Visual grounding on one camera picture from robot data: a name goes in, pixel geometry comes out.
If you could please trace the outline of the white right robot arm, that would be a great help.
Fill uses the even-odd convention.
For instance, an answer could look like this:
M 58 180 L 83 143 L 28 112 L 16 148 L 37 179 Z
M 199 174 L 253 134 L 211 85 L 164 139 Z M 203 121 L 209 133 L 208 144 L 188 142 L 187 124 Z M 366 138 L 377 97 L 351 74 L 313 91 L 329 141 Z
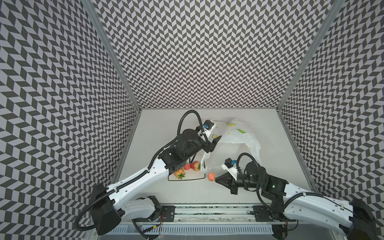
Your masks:
M 255 192 L 260 205 L 253 206 L 258 222 L 298 221 L 317 225 L 345 236 L 348 240 L 377 240 L 376 218 L 362 200 L 338 200 L 302 189 L 267 174 L 250 162 L 242 173 L 234 161 L 222 166 L 227 172 L 215 182 L 236 195 L 239 189 Z

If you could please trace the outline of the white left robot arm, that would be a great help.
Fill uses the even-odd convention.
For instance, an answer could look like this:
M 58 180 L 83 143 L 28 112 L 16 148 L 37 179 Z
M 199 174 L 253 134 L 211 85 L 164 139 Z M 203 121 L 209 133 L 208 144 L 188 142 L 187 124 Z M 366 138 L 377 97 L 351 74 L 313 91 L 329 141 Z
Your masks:
M 199 151 L 211 153 L 221 136 L 209 141 L 207 135 L 199 131 L 199 128 L 184 130 L 151 160 L 147 168 L 134 175 L 107 187 L 103 184 L 94 187 L 89 212 L 99 236 L 112 231 L 123 219 L 154 221 L 159 218 L 162 206 L 155 196 L 143 200 L 134 200 L 134 196 L 182 169 Z

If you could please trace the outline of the red fake strawberry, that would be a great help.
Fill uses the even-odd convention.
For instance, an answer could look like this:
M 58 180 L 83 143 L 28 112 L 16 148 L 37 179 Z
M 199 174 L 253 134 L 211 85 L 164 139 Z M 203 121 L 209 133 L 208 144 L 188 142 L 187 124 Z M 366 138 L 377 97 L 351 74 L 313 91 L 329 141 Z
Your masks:
M 185 171 L 183 168 L 181 168 L 178 171 L 174 172 L 174 175 L 177 177 L 178 180 L 182 180 L 185 177 Z
M 190 164 L 191 169 L 194 171 L 200 171 L 201 170 L 201 163 L 200 162 L 193 162 Z

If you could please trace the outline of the white plastic bag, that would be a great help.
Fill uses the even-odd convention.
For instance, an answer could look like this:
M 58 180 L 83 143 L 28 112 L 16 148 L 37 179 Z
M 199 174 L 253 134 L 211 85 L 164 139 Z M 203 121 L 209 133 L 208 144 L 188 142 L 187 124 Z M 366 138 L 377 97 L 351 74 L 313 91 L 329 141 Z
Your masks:
M 222 165 L 230 158 L 236 160 L 241 153 L 251 154 L 261 165 L 261 145 L 255 132 L 249 125 L 238 119 L 229 122 L 216 121 L 214 127 L 207 133 L 209 141 L 220 137 L 215 149 L 211 153 L 204 153 L 201 159 L 201 171 L 204 173 L 223 174 Z

